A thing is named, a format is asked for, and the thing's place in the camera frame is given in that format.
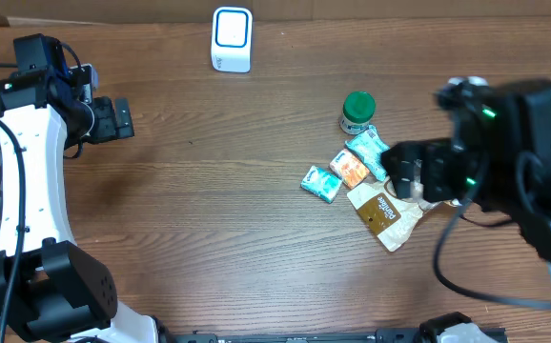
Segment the green lid jar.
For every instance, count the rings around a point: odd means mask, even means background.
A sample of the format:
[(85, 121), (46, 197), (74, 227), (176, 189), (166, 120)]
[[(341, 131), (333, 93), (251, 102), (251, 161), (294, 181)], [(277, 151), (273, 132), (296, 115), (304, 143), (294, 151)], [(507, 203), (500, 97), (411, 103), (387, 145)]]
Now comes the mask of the green lid jar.
[(339, 125), (347, 134), (359, 134), (368, 129), (375, 111), (376, 102), (369, 92), (351, 92), (343, 103)]

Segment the clear snack bag brown label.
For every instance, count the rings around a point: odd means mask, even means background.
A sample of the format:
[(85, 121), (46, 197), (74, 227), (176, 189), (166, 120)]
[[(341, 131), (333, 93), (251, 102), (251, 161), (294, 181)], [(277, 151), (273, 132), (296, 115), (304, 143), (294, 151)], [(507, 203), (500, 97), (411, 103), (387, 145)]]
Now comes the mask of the clear snack bag brown label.
[(423, 199), (423, 185), (413, 183), (410, 198), (398, 198), (393, 181), (387, 177), (383, 182), (362, 182), (347, 192), (358, 216), (373, 235), (389, 251), (400, 248), (410, 237), (419, 220), (429, 211), (445, 204), (459, 207), (456, 199), (427, 202)]

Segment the teal tissue packet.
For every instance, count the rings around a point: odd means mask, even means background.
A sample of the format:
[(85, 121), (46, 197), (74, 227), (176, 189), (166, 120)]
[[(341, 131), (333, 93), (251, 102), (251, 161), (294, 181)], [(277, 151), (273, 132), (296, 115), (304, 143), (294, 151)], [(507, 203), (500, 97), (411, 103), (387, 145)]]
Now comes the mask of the teal tissue packet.
[(312, 166), (300, 182), (300, 187), (331, 204), (342, 185), (342, 180), (317, 166)]

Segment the orange tissue packet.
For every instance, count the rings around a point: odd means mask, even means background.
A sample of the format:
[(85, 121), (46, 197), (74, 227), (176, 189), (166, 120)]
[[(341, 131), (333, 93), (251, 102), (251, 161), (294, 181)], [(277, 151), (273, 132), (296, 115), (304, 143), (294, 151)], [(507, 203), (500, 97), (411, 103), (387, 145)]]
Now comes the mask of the orange tissue packet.
[(349, 188), (359, 185), (370, 173), (369, 169), (349, 150), (341, 150), (329, 164), (330, 169)]

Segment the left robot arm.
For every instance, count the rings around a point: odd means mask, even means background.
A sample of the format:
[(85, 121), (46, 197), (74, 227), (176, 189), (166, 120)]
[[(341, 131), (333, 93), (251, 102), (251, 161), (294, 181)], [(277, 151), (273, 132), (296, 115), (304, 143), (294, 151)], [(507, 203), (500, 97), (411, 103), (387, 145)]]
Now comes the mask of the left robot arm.
[(0, 333), (27, 342), (164, 342), (154, 317), (118, 299), (109, 269), (79, 248), (68, 219), (67, 149), (134, 135), (128, 101), (95, 95), (93, 66), (37, 33), (13, 42), (0, 80)]

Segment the light teal wipes pack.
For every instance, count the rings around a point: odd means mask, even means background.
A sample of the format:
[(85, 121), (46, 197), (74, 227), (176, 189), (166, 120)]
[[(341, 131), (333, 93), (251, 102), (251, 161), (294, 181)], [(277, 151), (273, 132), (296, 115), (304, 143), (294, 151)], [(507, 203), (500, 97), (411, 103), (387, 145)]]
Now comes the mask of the light teal wipes pack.
[(388, 175), (381, 164), (381, 155), (390, 149), (378, 135), (374, 125), (345, 142), (345, 147), (351, 151), (371, 172), (377, 181), (384, 181)]

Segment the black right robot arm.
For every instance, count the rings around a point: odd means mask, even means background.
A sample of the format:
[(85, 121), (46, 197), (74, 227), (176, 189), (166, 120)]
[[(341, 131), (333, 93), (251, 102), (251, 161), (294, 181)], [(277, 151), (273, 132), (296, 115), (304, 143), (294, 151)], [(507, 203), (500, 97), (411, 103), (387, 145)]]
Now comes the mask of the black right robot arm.
[(471, 204), (502, 212), (547, 262), (551, 276), (551, 80), (497, 87), (476, 76), (457, 77), (435, 94), (449, 114), (451, 136), (397, 143), (380, 157), (397, 196), (416, 182), (424, 200), (458, 200), (433, 254), (437, 280), (460, 295), (551, 312), (551, 302), (480, 293), (450, 281), (439, 260), (444, 244)]

